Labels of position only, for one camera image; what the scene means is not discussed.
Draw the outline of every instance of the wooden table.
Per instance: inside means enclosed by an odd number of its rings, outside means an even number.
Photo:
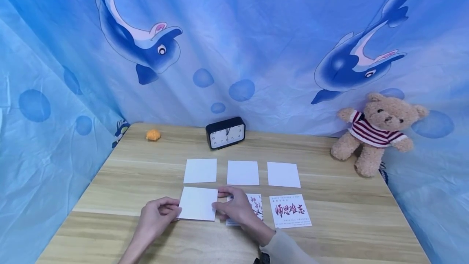
[[[160,130],[159,141],[145,140],[151,128]],[[284,231],[320,263],[429,263],[380,175],[361,178],[353,159],[332,159],[334,141],[247,132],[240,144],[211,152],[203,128],[132,125],[37,263],[116,263],[142,206],[163,196],[179,198],[186,159],[210,157],[218,159],[217,183],[191,186],[226,183],[228,160],[259,162],[260,186],[244,190],[262,194],[269,226],[274,226],[269,196],[302,193],[313,226]],[[267,161],[297,163],[302,189],[268,186]],[[217,218],[172,224],[142,263],[251,264],[255,257],[257,245]]]

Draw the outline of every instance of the teddy bear leg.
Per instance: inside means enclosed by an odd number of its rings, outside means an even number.
[[[346,160],[357,150],[360,143],[350,132],[346,132],[332,145],[331,155],[339,160]]]
[[[379,165],[381,164],[384,150],[384,148],[377,148],[364,144],[362,153],[355,162],[357,173],[367,178],[374,177],[378,172]]]

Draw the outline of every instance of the striped shirt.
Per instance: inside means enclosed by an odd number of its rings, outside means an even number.
[[[377,126],[371,125],[365,119],[365,115],[357,110],[352,112],[348,121],[352,123],[352,127],[348,129],[352,136],[363,143],[367,143],[374,147],[389,147],[392,144],[407,138],[407,136],[399,131],[385,131]]]

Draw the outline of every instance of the sleeve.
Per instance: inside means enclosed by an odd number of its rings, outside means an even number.
[[[388,141],[391,144],[395,144],[398,141],[404,140],[405,138],[407,138],[406,135],[404,135],[401,132],[397,131],[397,132],[392,132],[392,133],[389,134]]]
[[[269,255],[270,264],[318,264],[291,237],[278,228],[270,243],[261,246],[260,250]]]
[[[362,116],[363,113],[357,111],[357,110],[353,110],[352,111],[352,114],[350,116],[350,118],[348,119],[348,122],[356,122],[358,120],[360,120],[361,116]]]

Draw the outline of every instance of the small orange toy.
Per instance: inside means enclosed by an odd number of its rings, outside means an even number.
[[[161,134],[157,129],[151,129],[147,132],[147,140],[149,141],[157,141],[161,138]]]

